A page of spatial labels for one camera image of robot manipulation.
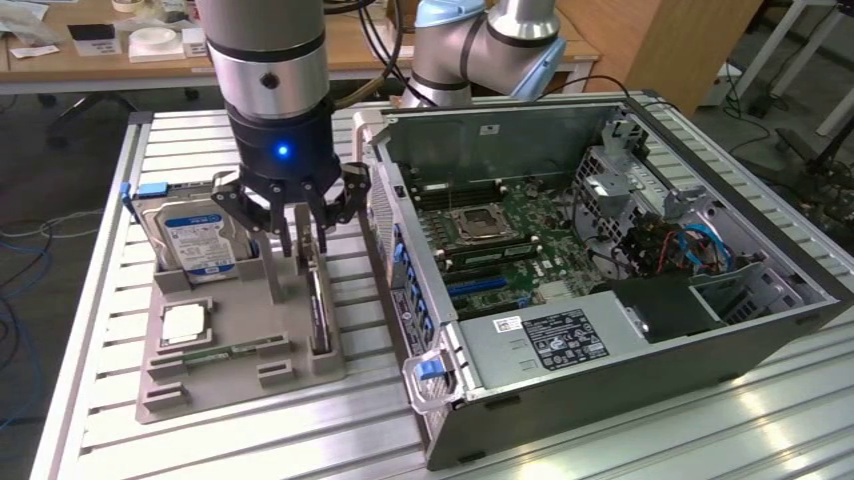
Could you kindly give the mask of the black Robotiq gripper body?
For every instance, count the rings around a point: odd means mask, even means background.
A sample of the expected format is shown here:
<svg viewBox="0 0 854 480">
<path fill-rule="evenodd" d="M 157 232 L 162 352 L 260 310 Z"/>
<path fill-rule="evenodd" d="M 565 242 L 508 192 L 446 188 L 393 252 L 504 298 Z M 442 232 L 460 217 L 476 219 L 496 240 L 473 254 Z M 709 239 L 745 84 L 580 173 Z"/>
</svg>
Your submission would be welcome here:
<svg viewBox="0 0 854 480">
<path fill-rule="evenodd" d="M 334 149 L 332 100 L 306 113 L 277 119 L 244 115 L 229 107 L 229 118 L 241 155 L 241 180 L 258 195 L 286 201 L 305 199 L 305 183 L 326 194 L 341 178 Z"/>
</svg>

